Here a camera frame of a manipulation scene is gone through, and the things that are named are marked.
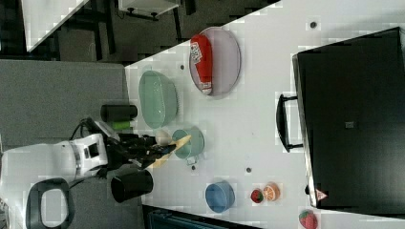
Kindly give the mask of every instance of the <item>white table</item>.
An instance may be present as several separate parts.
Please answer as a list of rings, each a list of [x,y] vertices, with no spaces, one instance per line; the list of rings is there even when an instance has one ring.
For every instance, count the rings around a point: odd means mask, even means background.
[[[89,0],[21,0],[27,52],[33,51]]]
[[[314,30],[309,27],[312,21],[318,23]],[[311,208],[304,193],[304,155],[300,149],[290,154],[283,149],[275,123],[279,95],[295,92],[291,57],[305,49],[396,26],[405,28],[403,0],[284,0],[253,12],[224,26],[238,39],[243,66],[236,87],[222,99],[206,97],[194,86],[188,68],[189,42],[128,66],[129,97],[139,107],[137,133],[153,133],[141,116],[138,95],[142,69],[151,65],[173,80],[179,95],[179,115],[163,129],[173,134],[197,126],[206,143],[195,171],[176,156],[150,170],[155,187],[142,198],[143,204],[260,228],[302,228],[298,215]],[[289,104],[291,143],[299,143],[297,105]],[[246,167],[252,168],[251,174]],[[236,201],[219,215],[207,207],[204,190],[222,178],[233,186]],[[253,204],[251,191],[264,188],[269,181],[279,184],[281,199]],[[323,229],[405,227],[399,219],[313,210]]]

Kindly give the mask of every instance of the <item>green cup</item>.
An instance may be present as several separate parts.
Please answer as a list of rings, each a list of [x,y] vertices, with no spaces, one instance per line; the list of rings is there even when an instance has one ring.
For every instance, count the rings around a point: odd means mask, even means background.
[[[179,140],[183,137],[191,135],[191,139],[183,147],[179,148],[175,154],[180,159],[187,160],[187,165],[193,165],[198,161],[198,155],[203,151],[204,139],[203,133],[197,128],[191,128],[187,130],[177,130],[173,133],[173,140]]]

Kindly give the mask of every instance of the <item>red object in bowl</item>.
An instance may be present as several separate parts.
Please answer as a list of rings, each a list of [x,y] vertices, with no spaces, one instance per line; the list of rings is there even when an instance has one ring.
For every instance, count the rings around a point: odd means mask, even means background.
[[[211,43],[204,35],[197,34],[191,38],[191,59],[196,65],[200,77],[200,88],[204,94],[212,92],[212,49]]]
[[[250,195],[250,198],[255,203],[261,203],[263,201],[263,199],[265,199],[263,196],[263,193],[260,189],[253,190],[252,194]]]

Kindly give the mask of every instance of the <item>red warning label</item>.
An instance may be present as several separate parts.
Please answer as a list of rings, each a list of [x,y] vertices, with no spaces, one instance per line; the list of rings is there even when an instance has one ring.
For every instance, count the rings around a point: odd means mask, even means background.
[[[318,199],[318,201],[321,201],[322,199],[328,197],[328,195],[322,193],[321,191],[319,191],[317,189],[315,189],[315,191],[316,191],[316,198]]]

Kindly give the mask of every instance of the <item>bowl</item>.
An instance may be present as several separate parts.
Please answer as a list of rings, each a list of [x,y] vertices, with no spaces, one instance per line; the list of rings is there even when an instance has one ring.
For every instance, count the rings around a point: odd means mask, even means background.
[[[222,213],[233,205],[235,194],[230,184],[222,181],[208,185],[205,200],[212,211]]]
[[[182,139],[183,137],[191,135],[191,139],[183,147],[179,148],[175,154],[180,159],[186,159],[188,165],[197,163],[197,155],[203,151],[204,139],[203,133],[196,127],[187,130],[177,130],[173,133],[172,138],[174,141]]]
[[[178,112],[176,88],[164,74],[146,71],[139,82],[142,116],[146,124],[157,129],[175,119]]]

